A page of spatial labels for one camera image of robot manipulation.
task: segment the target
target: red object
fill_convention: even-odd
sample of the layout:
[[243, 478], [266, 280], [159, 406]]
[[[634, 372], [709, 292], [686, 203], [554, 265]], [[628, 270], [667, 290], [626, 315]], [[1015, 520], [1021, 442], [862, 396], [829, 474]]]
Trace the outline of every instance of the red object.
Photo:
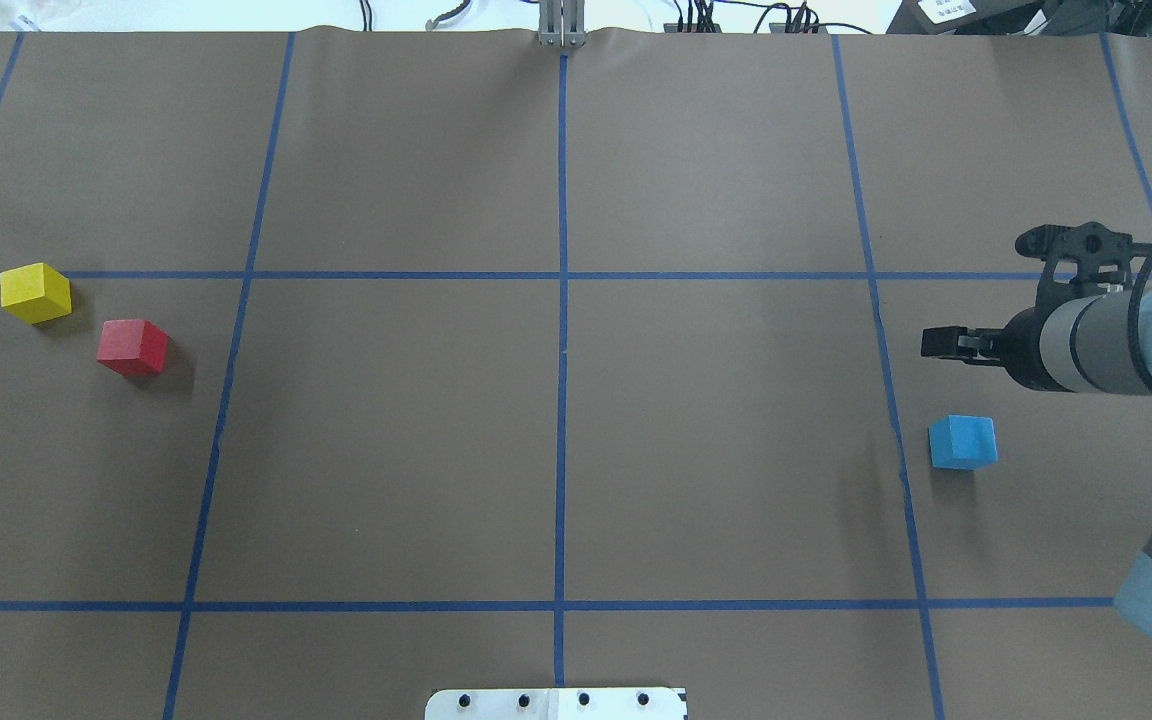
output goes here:
[[96, 361], [123, 377], [156, 376], [168, 359], [168, 333], [147, 320], [105, 320]]

